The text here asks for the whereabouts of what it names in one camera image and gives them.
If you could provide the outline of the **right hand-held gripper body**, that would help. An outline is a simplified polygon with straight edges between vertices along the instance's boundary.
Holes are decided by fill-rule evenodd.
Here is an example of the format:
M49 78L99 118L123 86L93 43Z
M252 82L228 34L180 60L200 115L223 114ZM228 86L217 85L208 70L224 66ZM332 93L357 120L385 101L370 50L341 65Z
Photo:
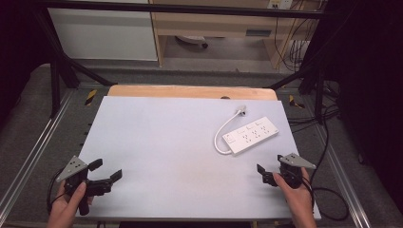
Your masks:
M280 175L286 181L286 183L293 189L299 188L303 183L303 175L301 168L316 169L317 166L301 156L291 153L283 156L282 162L279 162Z

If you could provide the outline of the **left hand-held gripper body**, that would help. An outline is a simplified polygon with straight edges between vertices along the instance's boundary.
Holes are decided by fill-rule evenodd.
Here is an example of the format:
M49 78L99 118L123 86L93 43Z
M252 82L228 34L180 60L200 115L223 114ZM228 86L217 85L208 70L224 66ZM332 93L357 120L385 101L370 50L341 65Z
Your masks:
M79 213L86 216L89 213L89 205L87 199L94 196L102 196L111 191L113 181L109 178L103 180L90 180L87 177L89 172L88 164L73 156L67 163L61 174L57 177L57 181L64 181L65 193L72 196L77 187L82 183L86 183L86 193L79 204Z

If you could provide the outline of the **person's right hand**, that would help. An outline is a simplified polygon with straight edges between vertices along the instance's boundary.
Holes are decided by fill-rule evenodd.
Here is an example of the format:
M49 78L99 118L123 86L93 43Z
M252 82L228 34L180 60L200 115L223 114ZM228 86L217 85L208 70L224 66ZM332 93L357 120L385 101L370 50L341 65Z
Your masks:
M287 201L292 218L313 218L312 197L309 190L305 186L300 186L298 189L291 188L278 173L274 173L273 177Z

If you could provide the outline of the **person's left hand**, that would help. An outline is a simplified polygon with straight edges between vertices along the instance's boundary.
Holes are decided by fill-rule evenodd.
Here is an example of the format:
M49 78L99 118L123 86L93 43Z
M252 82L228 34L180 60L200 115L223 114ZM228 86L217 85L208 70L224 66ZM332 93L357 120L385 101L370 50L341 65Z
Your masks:
M85 182L82 182L77 187L71 197L65 197L64 184L64 182L60 184L57 192L59 198L52 203L52 209L48 218L47 228L71 228L73 226L80 201L85 196Z

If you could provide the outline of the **white power strip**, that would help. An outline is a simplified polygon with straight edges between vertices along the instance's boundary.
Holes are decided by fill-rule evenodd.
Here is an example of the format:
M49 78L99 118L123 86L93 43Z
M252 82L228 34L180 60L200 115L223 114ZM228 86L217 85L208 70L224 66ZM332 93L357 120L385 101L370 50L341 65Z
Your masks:
M278 129L262 117L222 136L233 154L239 154L278 134Z

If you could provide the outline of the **light grey table board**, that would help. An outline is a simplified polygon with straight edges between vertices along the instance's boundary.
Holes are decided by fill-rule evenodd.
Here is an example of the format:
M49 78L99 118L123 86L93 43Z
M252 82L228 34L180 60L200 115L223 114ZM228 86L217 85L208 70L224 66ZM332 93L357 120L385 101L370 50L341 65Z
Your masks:
M246 115L237 114L246 106ZM238 155L217 132L267 117L279 133ZM291 216L281 191L263 183L257 164L278 170L297 147L279 101L103 98L80 153L103 160L89 173L123 176L89 209L91 219L266 220Z

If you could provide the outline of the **yellow black tape marker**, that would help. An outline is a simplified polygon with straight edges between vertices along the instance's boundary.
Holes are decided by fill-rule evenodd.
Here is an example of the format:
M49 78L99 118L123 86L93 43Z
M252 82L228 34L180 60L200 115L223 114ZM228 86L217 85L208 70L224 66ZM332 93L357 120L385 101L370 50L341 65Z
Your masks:
M296 106L298 108L305 108L305 104L297 103L293 95L289 95L289 105Z
M93 101L93 99L94 99L96 93L97 93L97 89L92 89L92 90L88 93L87 98L86 98L86 101L85 101L85 106L91 105L91 103L92 103L92 101Z

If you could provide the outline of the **wooden table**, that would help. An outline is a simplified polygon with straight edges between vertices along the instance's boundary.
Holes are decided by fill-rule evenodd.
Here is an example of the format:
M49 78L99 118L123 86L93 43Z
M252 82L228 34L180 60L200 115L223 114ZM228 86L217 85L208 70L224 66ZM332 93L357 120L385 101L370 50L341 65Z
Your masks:
M273 89L237 86L113 85L108 96L276 101Z

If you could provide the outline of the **dark curtain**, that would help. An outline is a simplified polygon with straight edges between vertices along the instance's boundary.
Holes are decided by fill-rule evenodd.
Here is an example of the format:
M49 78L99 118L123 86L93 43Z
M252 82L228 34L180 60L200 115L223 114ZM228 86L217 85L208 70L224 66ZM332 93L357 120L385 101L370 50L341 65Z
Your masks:
M24 90L31 72L48 62L48 47L29 0L0 0L0 125Z
M347 14L326 77L365 161L403 212L403 0L329 0Z

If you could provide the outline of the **white cabinet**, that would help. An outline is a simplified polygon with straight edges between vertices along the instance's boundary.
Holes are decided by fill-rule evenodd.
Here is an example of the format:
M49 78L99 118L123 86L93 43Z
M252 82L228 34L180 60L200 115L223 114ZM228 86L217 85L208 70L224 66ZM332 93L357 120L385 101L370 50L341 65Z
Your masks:
M49 9L64 52L73 59L158 59L149 12Z

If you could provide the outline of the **office chair base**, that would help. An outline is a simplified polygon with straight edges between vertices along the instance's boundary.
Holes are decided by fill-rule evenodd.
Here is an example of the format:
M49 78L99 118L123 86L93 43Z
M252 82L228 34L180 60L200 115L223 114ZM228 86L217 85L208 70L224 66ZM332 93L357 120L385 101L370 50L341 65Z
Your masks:
M208 44L202 36L177 36L177 39L187 44L198 45L202 48L208 48Z

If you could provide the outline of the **wooden desk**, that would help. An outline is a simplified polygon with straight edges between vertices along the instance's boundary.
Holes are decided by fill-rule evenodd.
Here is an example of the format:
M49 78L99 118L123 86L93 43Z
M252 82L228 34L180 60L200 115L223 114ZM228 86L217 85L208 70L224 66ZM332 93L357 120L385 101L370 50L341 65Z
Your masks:
M252 8L268 10L269 0L149 0L151 4L197 5L214 7ZM319 0L293 0L289 10L318 10ZM166 40L169 36L252 37L265 44L274 68L285 57L292 39L302 39L307 31L300 19L263 18L212 14L151 14L158 60L163 61Z

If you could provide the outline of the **aluminium rail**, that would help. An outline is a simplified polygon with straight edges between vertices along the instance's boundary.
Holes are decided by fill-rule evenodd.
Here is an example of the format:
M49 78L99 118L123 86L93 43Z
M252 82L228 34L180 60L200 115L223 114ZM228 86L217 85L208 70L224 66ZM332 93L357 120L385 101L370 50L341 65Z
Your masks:
M4 223L7 219L13 205L17 201L21 194L25 184L27 183L32 170L40 160L44 150L46 149L48 142L50 141L54 131L59 125L60 121L64 117L67 108L70 104L70 100L75 94L75 89L69 89L62 101L60 102L60 109L56 112L55 116L50 118L46 127L42 131L39 139L29 152L28 157L11 183L5 196L0 200L0 224Z
M358 199L358 196L341 165L336 151L331 144L330 134L326 132L326 128L322 124L316 126L316 131L321 139L321 142L326 145L326 157L330 167L335 175L337 185L342 196L347 202L351 218L355 223L356 228L371 228L371 223Z

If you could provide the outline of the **white wall socket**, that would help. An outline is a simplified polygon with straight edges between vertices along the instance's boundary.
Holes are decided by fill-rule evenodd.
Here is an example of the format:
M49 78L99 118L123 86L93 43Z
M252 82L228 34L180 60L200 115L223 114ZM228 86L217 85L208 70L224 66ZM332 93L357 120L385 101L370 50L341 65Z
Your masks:
M268 9L272 10L288 10L291 8L293 0L269 0Z

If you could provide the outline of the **black metal frame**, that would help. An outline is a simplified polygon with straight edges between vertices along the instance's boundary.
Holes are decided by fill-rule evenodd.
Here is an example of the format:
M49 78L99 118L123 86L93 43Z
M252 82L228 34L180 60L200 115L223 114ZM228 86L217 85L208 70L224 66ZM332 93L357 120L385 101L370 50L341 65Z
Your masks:
M244 17L274 17L274 18L304 18L304 19L328 19L335 15L330 12L301 11L290 9L242 9L231 7L191 6L191 5L167 5L167 4L142 4L119 3L99 1L74 1L74 0L33 0L30 9L41 30L45 33L50 53L52 54L51 79L52 79L52 113L54 116L60 108L60 92L58 74L61 74L68 87L77 87L80 82L73 69L84 73L103 86L114 86L113 82L102 78L65 54L56 32L50 27L50 23L43 16L45 9L68 10L110 10L110 11L138 11L178 14L212 14L231 15Z

